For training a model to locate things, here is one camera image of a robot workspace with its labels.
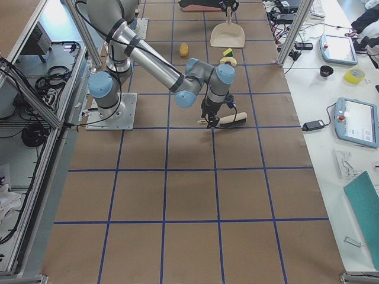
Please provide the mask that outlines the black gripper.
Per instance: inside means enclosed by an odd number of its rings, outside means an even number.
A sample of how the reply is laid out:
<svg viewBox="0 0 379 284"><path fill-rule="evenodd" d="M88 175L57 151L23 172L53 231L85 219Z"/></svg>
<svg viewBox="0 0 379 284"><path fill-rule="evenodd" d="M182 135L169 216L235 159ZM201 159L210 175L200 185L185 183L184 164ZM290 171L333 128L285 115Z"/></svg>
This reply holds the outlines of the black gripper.
<svg viewBox="0 0 379 284"><path fill-rule="evenodd" d="M239 1L238 0L221 0L219 1L219 5L223 12L227 12L228 7L231 8L232 12L235 12L238 9Z"/></svg>
<svg viewBox="0 0 379 284"><path fill-rule="evenodd" d="M217 112L220 108L221 103L215 103L210 99L203 99L201 103L202 113L200 124L207 123L207 128L216 128L220 121L219 117L217 116Z"/></svg>

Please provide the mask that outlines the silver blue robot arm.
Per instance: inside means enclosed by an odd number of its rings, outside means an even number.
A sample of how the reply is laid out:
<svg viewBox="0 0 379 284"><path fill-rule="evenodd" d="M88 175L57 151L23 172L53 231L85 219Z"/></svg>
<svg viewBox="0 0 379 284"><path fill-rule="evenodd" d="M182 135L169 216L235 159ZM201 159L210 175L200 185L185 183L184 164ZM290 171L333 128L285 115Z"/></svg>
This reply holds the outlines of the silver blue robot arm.
<svg viewBox="0 0 379 284"><path fill-rule="evenodd" d="M210 93L201 103L202 113L209 127L216 127L220 119L217 112L222 105L235 109L230 85L235 78L235 69L229 64L214 67L199 59L191 58L185 72L181 73L156 50L140 38L130 25L136 22L139 1L76 1L75 9L86 7L82 16L109 47L107 67L110 75L126 80L131 73L131 62L149 72L175 95L175 103L189 108L197 95L206 86Z"/></svg>

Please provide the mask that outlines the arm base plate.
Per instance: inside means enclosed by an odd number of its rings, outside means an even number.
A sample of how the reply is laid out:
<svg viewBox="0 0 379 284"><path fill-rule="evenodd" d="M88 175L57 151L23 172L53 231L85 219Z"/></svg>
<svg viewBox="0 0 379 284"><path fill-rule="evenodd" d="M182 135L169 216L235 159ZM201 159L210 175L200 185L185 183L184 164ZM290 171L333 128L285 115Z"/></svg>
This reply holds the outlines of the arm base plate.
<svg viewBox="0 0 379 284"><path fill-rule="evenodd" d="M134 126L136 105L137 93L123 92L121 102L110 109L99 108L93 98L91 107L96 110L89 113L85 128L88 131L131 131Z"/></svg>
<svg viewBox="0 0 379 284"><path fill-rule="evenodd" d="M149 20L147 18L135 18L129 25L129 28L133 30L140 38L146 39L147 27Z"/></svg>

